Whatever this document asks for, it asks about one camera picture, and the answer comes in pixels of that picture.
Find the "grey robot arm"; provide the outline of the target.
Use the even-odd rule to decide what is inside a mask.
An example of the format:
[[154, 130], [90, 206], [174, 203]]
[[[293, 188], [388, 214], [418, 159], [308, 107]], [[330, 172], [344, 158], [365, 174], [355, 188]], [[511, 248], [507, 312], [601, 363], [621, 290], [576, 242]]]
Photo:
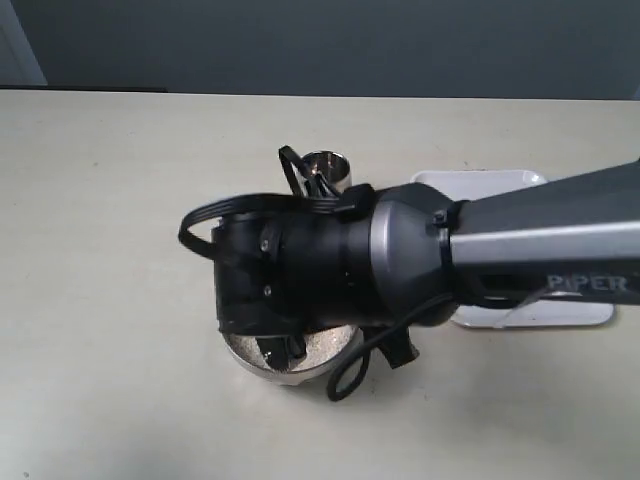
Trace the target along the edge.
[[358, 213], [229, 216], [213, 237], [252, 261], [215, 267], [226, 335], [436, 326], [460, 305], [500, 309], [557, 292], [635, 305], [639, 166], [474, 201], [409, 183], [370, 194]]

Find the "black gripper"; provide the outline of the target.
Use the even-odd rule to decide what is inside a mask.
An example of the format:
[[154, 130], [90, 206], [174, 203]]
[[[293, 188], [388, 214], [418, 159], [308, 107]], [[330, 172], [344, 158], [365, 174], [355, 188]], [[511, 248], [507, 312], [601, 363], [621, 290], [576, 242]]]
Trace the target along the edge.
[[[242, 269], [214, 267], [219, 329], [234, 335], [315, 333], [373, 320], [370, 217], [343, 221], [314, 214], [236, 215], [212, 238], [225, 252], [249, 261]], [[304, 360], [302, 335], [258, 338], [267, 366], [287, 372]], [[408, 328], [388, 333], [376, 348], [391, 369], [420, 352]]]

